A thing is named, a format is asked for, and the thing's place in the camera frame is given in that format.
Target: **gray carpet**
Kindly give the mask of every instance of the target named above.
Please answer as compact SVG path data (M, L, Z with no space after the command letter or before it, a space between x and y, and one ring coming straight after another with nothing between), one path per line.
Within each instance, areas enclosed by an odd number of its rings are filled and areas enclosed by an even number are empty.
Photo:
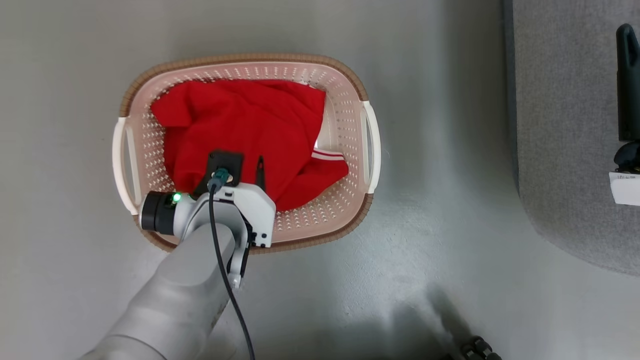
M536 230L578 258L640 275L640 207L615 204L607 175L621 146L615 34L625 22L640 32L640 1L514 0L510 114Z

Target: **basket rim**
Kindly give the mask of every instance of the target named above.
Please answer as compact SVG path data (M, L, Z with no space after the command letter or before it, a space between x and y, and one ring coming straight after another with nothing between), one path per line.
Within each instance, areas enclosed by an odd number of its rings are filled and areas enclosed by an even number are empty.
M326 65L335 70L342 73L348 80L351 82L353 87L355 88L358 97L361 101L368 101L369 96L367 95L367 91L364 88L360 78L347 67L342 62L330 58L328 56L323 55L314 55L314 54L296 54L296 53L246 53L246 54L230 54L230 55L222 55L222 56L208 56L204 58L195 58L188 60L179 60L172 61L168 63L163 63L160 65L156 65L151 69L140 74L129 86L124 97L122 98L122 103L120 105L120 117L128 117L131 111L131 104L133 103L134 98L138 91L142 88L142 86L147 83L147 81L152 78L164 74L166 72L171 72L175 70L188 69L191 67L201 67L208 65L221 65L228 63L247 63L247 62L291 62L291 63L313 63L318 65ZM332 231L330 233L310 236L307 238L301 238L297 240L291 241L283 241L279 243L273 243L270 248L257 248L252 247L250 250L250 254L268 254L271 252L280 252L287 251L293 249L301 249L303 247L310 247L314 245L320 245L323 243L328 243L331 241L338 240L345 235L349 234L353 231L362 221L365 216L369 212L369 208L373 202L373 194L365 193L364 198L362 199L362 203L360 205L360 209L356 213L356 215L343 227ZM142 235L154 244L156 247L160 249L171 252L176 248L177 244L174 244L170 241L165 240L157 233L153 233L150 231L143 230L138 223L138 217L133 216L133 221L138 227L138 229L142 232Z
M368 101L369 96L360 78L347 65L324 55L295 54L295 53L247 53L231 54L223 56L208 56L205 58L195 58L188 60L171 61L156 65L140 74L125 92L120 104L120 117L128 117L131 111L131 104L136 94L152 78L175 70L188 69L191 67L201 67L208 65L221 65L228 63L249 63L249 62L291 62L291 63L313 63L326 65L341 72L356 89L361 101Z

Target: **cable connector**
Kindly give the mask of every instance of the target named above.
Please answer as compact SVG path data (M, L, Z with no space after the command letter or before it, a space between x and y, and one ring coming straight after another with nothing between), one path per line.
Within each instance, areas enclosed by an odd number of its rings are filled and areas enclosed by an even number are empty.
M213 174L211 174L211 179L207 182L207 189L210 193L217 193L222 189L222 186L230 181L230 177L231 175L229 175L229 171L227 169L217 169Z

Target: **gray floor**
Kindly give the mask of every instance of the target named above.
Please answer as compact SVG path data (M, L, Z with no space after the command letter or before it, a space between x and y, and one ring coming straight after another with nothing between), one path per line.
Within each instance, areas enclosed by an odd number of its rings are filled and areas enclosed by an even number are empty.
M129 82L168 60L297 51L361 77L383 173L353 234L250 259L238 298L260 359L423 359L467 331L505 360L637 358L640 279L545 242L518 200L499 2L395 3L0 5L0 357L81 355L165 256L113 184ZM245 358L230 309L203 358Z

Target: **black object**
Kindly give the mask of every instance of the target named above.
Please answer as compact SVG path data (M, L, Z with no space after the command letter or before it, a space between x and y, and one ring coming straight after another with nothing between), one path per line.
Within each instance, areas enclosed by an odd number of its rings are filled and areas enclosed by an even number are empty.
M222 150L215 150L209 154L207 159L207 170L204 173L204 177L200 181L200 184L196 186L196 190L193 190L191 194L192 198L197 199L200 195L208 192L207 182L211 179L211 174L216 172L219 168L225 168L229 171L229 175L232 176L231 182L226 186L237 186L240 183L240 177L242 176L242 162L244 155L237 152L227 152Z
M618 138L640 140L640 46L634 29L624 24L616 31L618 48Z
M175 216L173 194L175 193L149 192L147 194L140 213L140 227L143 230L173 235Z
M227 271L225 271L226 270L225 266L222 264L222 253L220 252L220 243L218 242L218 232L216 231L216 219L213 214L213 195L215 195L215 192L212 191L209 193L209 222L211 223L211 234L213 235L213 245L216 248L216 258L218 258L218 268L220 269L222 282L225 284L225 288L227 289L229 300L231 300L231 304L233 304L234 309L236 310L236 315L238 316L240 327L242 327L242 332L244 333L244 339L246 340L246 346L249 350L249 358L251 360L255 360L255 353L253 352L253 344L251 343L251 336L249 336L249 330L246 328L244 317L242 316L242 312L240 311L240 307L238 306L236 297L234 296L234 292L231 290L231 285L229 284Z
M466 360L502 360L502 358L493 352L489 345L480 336L474 336L469 343L460 348L462 356Z
M244 249L244 254L242 255L242 265L240 266L240 276L244 277L244 271L246 270L246 262L249 260L249 250L251 249L252 241L248 241L246 243L246 248Z
M640 174L640 141L622 145L613 157L613 161L618 166L616 172Z
M264 179L264 158L262 155L258 158L258 166L255 169L255 184L259 186L263 192L267 192L267 184Z

